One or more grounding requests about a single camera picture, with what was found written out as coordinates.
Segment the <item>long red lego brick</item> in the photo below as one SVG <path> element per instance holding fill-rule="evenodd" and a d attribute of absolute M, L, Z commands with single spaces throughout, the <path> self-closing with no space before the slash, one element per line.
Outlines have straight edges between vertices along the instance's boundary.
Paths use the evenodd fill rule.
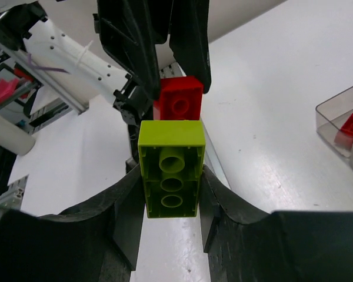
<path fill-rule="evenodd" d="M 153 119 L 181 120 L 171 112 L 171 102 L 184 102 L 187 98 L 192 102 L 202 101 L 203 89 L 203 84 L 194 76 L 161 79 L 160 96 L 153 104 Z"/>

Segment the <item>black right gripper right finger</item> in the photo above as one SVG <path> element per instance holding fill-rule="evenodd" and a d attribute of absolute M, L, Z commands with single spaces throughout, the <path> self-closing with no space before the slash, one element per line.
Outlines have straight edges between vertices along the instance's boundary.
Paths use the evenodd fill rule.
<path fill-rule="evenodd" d="M 205 167 L 199 213 L 212 281 L 353 281 L 352 211 L 266 213 Z"/>

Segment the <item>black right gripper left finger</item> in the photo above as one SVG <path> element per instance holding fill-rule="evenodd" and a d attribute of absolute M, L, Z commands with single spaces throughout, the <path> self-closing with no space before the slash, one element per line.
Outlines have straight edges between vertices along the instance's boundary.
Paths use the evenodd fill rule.
<path fill-rule="evenodd" d="M 129 281 L 143 217 L 139 167 L 60 214 L 0 208 L 0 281 Z"/>

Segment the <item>long lime lego brick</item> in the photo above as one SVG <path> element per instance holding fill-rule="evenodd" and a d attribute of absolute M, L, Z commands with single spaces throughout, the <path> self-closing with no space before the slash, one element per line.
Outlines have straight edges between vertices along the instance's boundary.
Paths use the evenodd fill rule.
<path fill-rule="evenodd" d="M 148 218 L 197 215 L 205 145 L 199 120 L 141 123 L 138 153 Z"/>

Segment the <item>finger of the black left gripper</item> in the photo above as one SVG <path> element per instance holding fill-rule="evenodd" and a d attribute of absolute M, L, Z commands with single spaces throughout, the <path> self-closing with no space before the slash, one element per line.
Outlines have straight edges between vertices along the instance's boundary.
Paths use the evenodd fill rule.
<path fill-rule="evenodd" d="M 175 60 L 186 75 L 203 84 L 204 94 L 211 86 L 208 15 L 209 0 L 174 1 L 169 40 Z"/>
<path fill-rule="evenodd" d="M 158 99 L 160 75 L 147 1 L 97 2 L 99 38 L 104 51 Z"/>

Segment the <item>red square lego brick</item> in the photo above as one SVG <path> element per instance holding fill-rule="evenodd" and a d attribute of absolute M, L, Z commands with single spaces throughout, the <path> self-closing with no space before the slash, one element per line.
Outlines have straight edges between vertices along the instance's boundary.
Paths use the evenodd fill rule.
<path fill-rule="evenodd" d="M 339 147 L 351 150 L 353 145 L 353 114 L 346 120 L 337 132 L 334 142 Z"/>

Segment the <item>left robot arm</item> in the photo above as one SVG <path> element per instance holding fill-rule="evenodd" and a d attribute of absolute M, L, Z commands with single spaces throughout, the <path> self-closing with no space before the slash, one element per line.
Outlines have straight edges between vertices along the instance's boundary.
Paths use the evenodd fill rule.
<path fill-rule="evenodd" d="M 208 1 L 98 1 L 94 29 L 111 67 L 63 33 L 38 1 L 0 1 L 0 43 L 82 79 L 129 125 L 151 106 L 161 119 L 197 120 L 211 85 L 208 14 Z"/>

